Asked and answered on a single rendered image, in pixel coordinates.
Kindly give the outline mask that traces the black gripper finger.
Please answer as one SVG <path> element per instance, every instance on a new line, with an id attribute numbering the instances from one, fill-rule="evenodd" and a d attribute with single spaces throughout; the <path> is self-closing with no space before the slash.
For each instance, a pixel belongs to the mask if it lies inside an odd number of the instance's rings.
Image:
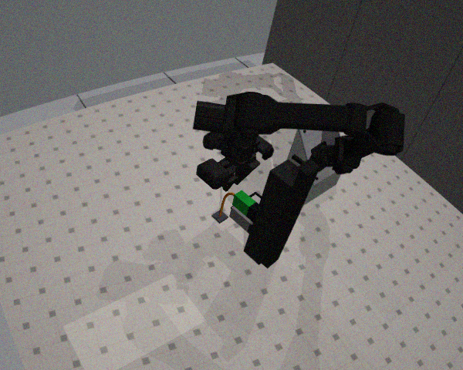
<path id="1" fill-rule="evenodd" d="M 229 181 L 224 185 L 222 186 L 223 190 L 225 192 L 227 192 L 231 186 L 233 185 L 233 183 L 238 179 L 238 177 L 236 175 L 234 175 L 233 177 L 229 178 Z"/>
<path id="2" fill-rule="evenodd" d="M 248 163 L 241 168 L 237 167 L 235 169 L 235 175 L 238 177 L 238 179 L 235 181 L 235 184 L 240 184 L 259 165 L 260 162 L 258 160 L 255 160 L 252 163 Z"/>

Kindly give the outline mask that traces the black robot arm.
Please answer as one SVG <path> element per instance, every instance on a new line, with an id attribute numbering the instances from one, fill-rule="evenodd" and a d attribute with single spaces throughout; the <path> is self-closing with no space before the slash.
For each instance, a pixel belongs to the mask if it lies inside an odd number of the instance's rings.
<path id="1" fill-rule="evenodd" d="M 367 110 L 376 111 L 367 127 Z M 404 118 L 399 109 L 386 103 L 365 106 L 279 103 L 268 95 L 244 92 L 227 96 L 226 104 L 197 100 L 193 130 L 210 132 L 202 140 L 205 149 L 226 152 L 224 135 L 241 142 L 252 142 L 259 135 L 280 129 L 321 130 L 344 133 L 335 145 L 326 142 L 311 149 L 319 172 L 332 167 L 337 174 L 353 172 L 371 153 L 396 156 L 403 151 Z"/>

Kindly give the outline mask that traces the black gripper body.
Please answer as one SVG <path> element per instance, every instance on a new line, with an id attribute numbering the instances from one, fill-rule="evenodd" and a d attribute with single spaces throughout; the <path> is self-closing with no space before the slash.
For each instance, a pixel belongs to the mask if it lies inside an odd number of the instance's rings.
<path id="1" fill-rule="evenodd" d="M 220 164 L 212 158 L 197 165 L 196 175 L 214 190 L 224 186 L 234 176 L 237 167 L 241 168 L 255 161 L 257 152 L 262 154 L 264 160 L 274 153 L 273 145 L 260 136 L 248 143 L 232 139 L 228 135 L 224 135 L 224 139 L 227 140 L 227 146 L 226 152 L 222 150 L 225 158 L 219 161 Z"/>

